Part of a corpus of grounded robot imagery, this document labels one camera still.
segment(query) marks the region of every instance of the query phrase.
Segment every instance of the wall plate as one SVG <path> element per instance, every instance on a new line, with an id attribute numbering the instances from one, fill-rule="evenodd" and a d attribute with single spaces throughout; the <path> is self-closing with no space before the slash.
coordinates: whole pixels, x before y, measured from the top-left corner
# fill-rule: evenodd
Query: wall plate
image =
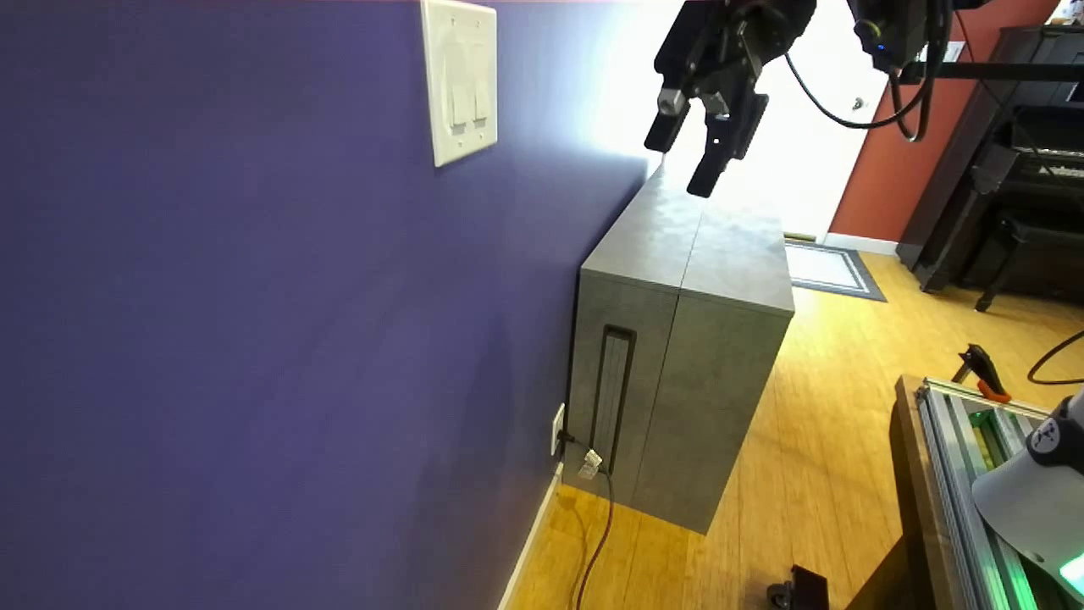
<path id="1" fill-rule="evenodd" d="M 433 166 L 498 144 L 498 10 L 419 0 Z"/>

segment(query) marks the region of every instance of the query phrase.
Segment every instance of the floor mat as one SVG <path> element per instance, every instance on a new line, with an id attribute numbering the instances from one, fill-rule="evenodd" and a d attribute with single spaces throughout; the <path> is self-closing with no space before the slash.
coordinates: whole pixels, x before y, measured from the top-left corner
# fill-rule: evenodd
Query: floor mat
<path id="1" fill-rule="evenodd" d="M 787 263 L 788 263 L 788 281 L 801 289 L 885 303 L 875 273 L 858 256 L 858 252 L 821 246 L 821 244 L 787 244 Z"/>

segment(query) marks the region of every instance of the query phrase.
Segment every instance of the purple wall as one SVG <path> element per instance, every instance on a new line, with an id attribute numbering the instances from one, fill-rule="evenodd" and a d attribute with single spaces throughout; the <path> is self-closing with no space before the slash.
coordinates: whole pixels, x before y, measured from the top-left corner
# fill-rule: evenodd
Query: purple wall
<path id="1" fill-rule="evenodd" d="M 500 6 L 500 147 L 433 174 L 414 2 L 5 2 L 0 607 L 496 607 L 635 20 Z"/>

